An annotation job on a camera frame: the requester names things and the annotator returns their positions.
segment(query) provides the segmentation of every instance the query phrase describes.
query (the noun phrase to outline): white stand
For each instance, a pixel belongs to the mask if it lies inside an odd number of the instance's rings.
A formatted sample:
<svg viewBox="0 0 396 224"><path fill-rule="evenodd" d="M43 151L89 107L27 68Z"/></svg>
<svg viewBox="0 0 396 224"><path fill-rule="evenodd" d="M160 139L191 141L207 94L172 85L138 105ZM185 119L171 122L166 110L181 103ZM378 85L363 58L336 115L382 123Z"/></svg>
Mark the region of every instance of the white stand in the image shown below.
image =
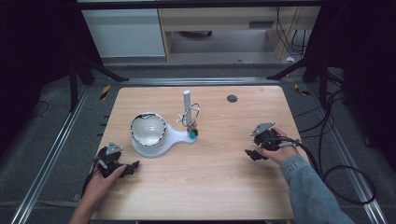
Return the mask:
<svg viewBox="0 0 396 224"><path fill-rule="evenodd" d="M132 146L134 147L134 150L142 157L157 158L169 151L169 149L171 149L171 147L175 144L192 144L196 140L197 138L190 138L187 131L177 131L170 124L166 123L166 134L162 144L157 147L144 147L136 143L136 141L133 139Z"/></svg>

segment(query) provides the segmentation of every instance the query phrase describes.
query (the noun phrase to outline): small round object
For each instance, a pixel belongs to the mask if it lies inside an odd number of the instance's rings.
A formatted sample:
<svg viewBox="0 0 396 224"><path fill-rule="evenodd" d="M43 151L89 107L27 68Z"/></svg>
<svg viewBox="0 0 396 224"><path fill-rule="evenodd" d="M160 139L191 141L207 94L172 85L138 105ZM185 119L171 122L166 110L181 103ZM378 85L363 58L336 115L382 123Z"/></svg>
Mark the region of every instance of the small round object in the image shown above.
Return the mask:
<svg viewBox="0 0 396 224"><path fill-rule="evenodd" d="M133 139L144 147L156 147L163 143L166 122L158 114L147 112L137 116L131 124Z"/></svg>
<svg viewBox="0 0 396 224"><path fill-rule="evenodd" d="M235 95L228 95L227 100L230 103L235 103L238 100L238 97L236 97Z"/></svg>

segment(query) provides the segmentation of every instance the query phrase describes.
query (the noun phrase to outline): human hand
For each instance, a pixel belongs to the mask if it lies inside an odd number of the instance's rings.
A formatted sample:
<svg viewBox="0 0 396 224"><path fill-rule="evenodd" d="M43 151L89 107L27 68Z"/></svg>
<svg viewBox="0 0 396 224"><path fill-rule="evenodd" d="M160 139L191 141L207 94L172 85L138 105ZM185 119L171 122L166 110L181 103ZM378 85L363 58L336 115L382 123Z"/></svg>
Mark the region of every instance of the human hand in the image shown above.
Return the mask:
<svg viewBox="0 0 396 224"><path fill-rule="evenodd" d="M125 170L126 165L117 168L110 176L104 178L102 174L95 167L95 172L92 175L91 181L88 183L87 188L81 201L78 204L69 224L74 223L89 223L91 214L93 213L96 205L101 202L111 186L117 181L119 176Z"/></svg>
<svg viewBox="0 0 396 224"><path fill-rule="evenodd" d="M280 131L278 128L275 127L274 130L277 132L277 134L279 134L279 136L287 137L287 135L285 133L283 133L282 131ZM289 157L299 155L297 148L295 146L281 147L277 151L270 151L270 150L267 150L262 147L257 147L256 151L260 155L267 157L267 158L275 161L278 164L282 163L282 161L284 161L285 159L287 159Z"/></svg>

